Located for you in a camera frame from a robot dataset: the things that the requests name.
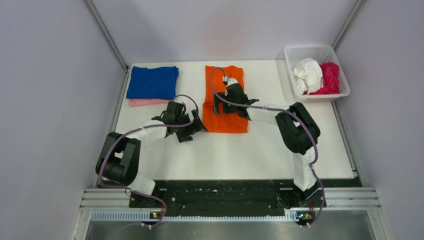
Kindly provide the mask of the orange t shirt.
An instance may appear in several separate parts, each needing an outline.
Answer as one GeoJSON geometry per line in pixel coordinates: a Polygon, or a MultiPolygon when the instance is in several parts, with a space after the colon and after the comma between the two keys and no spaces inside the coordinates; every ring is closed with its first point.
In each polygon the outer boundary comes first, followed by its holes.
{"type": "Polygon", "coordinates": [[[205,100],[203,102],[202,122],[210,133],[245,134],[248,132],[248,120],[241,118],[237,113],[223,113],[223,106],[219,106],[219,114],[214,113],[214,92],[223,93],[226,86],[223,76],[235,78],[240,85],[244,86],[244,70],[230,65],[221,71],[214,70],[211,65],[205,66],[205,100]]]}

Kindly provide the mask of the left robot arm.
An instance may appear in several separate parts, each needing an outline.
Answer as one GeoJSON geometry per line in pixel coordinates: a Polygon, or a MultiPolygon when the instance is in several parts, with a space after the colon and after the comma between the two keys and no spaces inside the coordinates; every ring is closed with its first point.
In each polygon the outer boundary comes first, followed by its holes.
{"type": "Polygon", "coordinates": [[[113,188],[126,188],[141,193],[141,200],[149,207],[160,202],[156,182],[140,171],[141,150],[148,145],[176,135],[179,143],[193,140],[193,135],[206,131],[196,106],[191,113],[183,102],[170,101],[166,109],[151,118],[146,125],[126,133],[110,132],[104,141],[95,172],[100,179],[114,182],[113,188]]]}

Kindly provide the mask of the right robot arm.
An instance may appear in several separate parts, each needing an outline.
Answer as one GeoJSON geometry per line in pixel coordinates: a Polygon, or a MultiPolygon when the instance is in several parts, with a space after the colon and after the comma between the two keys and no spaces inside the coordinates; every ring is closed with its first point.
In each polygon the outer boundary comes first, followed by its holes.
{"type": "Polygon", "coordinates": [[[233,78],[225,86],[225,91],[213,93],[214,113],[236,113],[248,121],[277,126],[293,156],[293,200],[299,206],[307,206],[318,190],[313,165],[318,160],[317,143],[321,130],[306,107],[300,102],[281,106],[249,99],[233,78]]]}

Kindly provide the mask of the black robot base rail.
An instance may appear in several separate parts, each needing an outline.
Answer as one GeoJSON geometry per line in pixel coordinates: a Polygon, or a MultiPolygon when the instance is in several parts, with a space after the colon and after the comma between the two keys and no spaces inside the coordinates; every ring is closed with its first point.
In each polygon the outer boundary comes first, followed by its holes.
{"type": "Polygon", "coordinates": [[[319,208],[322,191],[297,189],[292,180],[158,180],[152,199],[126,191],[129,207],[166,210],[167,217],[284,216],[293,208],[319,208]]]}

